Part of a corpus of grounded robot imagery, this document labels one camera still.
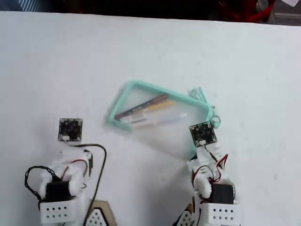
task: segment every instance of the white surface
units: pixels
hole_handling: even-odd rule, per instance
[[[66,148],[60,117],[83,118],[83,142],[107,148],[97,199],[118,225],[178,218],[192,196],[186,160],[105,125],[131,79],[181,93],[202,86],[222,118],[216,135],[239,179],[242,225],[301,224],[300,27],[14,12],[0,21],[2,225],[38,225],[24,173]]]

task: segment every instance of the black circuit board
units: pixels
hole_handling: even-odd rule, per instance
[[[200,147],[217,142],[211,122],[189,126],[194,145]]]
[[[82,119],[60,119],[58,141],[81,141]]]

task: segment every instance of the mint green frame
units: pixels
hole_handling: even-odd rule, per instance
[[[130,93],[130,91],[134,87],[140,87],[144,90],[151,91],[151,92],[158,93],[158,94],[168,93],[170,95],[170,97],[174,98],[177,101],[184,102],[184,103],[189,104],[189,105],[199,106],[199,107],[205,108],[208,112],[205,121],[210,121],[212,119],[213,115],[214,115],[212,107],[207,103],[206,98],[205,98],[203,93],[201,93],[201,96],[202,96],[203,100],[199,100],[199,99],[196,99],[196,98],[193,98],[193,97],[190,97],[190,96],[186,96],[186,95],[183,95],[183,94],[179,94],[179,93],[173,92],[171,90],[168,90],[168,89],[156,86],[156,85],[152,85],[152,84],[149,84],[149,83],[146,83],[146,82],[143,82],[143,81],[129,81],[126,84],[125,89],[121,93],[117,103],[113,107],[109,117],[107,118],[108,123],[110,123],[110,124],[112,124],[116,127],[119,127],[121,129],[126,129],[128,131],[132,131],[133,128],[131,126],[129,126],[127,124],[123,124],[118,120],[115,120],[114,116],[118,113],[118,110],[120,108],[122,108],[123,104],[125,103],[125,101],[127,99],[128,94]]]

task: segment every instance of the pencil case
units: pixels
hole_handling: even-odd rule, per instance
[[[189,126],[206,121],[214,128],[220,124],[201,88],[186,96],[143,81],[125,85],[107,121],[134,139],[183,159],[195,152]]]

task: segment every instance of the black cable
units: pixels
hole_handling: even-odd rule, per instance
[[[28,177],[29,177],[29,173],[31,170],[33,169],[43,169],[43,170],[47,170],[48,173],[51,174],[52,176],[52,181],[61,181],[61,179],[55,174],[55,172],[49,168],[49,167],[46,167],[46,166],[32,166],[30,167],[26,172],[25,172],[25,179],[24,179],[24,185],[25,187],[31,192],[33,193],[37,199],[39,200],[38,202],[38,207],[39,207],[39,210],[40,210],[40,203],[43,202],[43,199],[42,197],[39,195],[39,193],[37,191],[34,191],[29,185],[28,185]]]
[[[90,205],[88,207],[88,211],[86,213],[86,216],[85,216],[85,220],[84,220],[84,225],[86,225],[86,222],[89,218],[89,212],[91,211],[92,209],[92,205],[94,203],[94,200],[95,200],[95,197],[97,195],[97,190],[98,190],[98,187],[99,187],[99,182],[100,182],[100,179],[102,177],[102,174],[103,174],[103,169],[104,169],[104,165],[105,165],[105,162],[106,162],[106,159],[107,159],[107,150],[104,148],[104,146],[102,145],[99,145],[99,144],[83,144],[83,145],[71,145],[69,144],[67,141],[65,141],[65,143],[70,146],[70,147],[100,147],[103,151],[104,151],[104,159],[103,159],[103,165],[102,165],[102,168],[100,170],[100,174],[99,174],[99,177],[98,177],[98,181],[97,181],[97,184],[96,184],[96,188],[95,188],[95,192],[94,192],[94,195],[92,197],[92,200],[90,202]]]
[[[214,159],[215,162],[218,162],[216,157],[207,149],[206,145],[204,145],[204,148],[206,149],[206,151],[208,151],[208,153],[210,154],[210,156]]]
[[[197,224],[196,224],[196,225],[198,225],[198,223],[199,223],[199,220],[201,219],[201,212],[202,212],[202,209],[201,209],[201,208],[199,208],[198,222],[197,222]]]

